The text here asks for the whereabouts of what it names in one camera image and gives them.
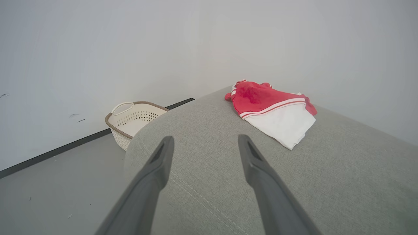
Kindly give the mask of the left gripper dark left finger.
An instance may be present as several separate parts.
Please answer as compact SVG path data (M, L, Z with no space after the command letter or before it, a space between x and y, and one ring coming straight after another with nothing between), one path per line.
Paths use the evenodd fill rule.
M169 180L174 138L164 137L96 231L97 235L149 235L160 192Z

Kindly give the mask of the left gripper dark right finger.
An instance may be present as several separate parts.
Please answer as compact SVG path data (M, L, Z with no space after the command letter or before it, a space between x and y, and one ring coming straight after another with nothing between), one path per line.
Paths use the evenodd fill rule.
M321 232L248 135L238 137L245 179L255 192L267 235L320 235Z

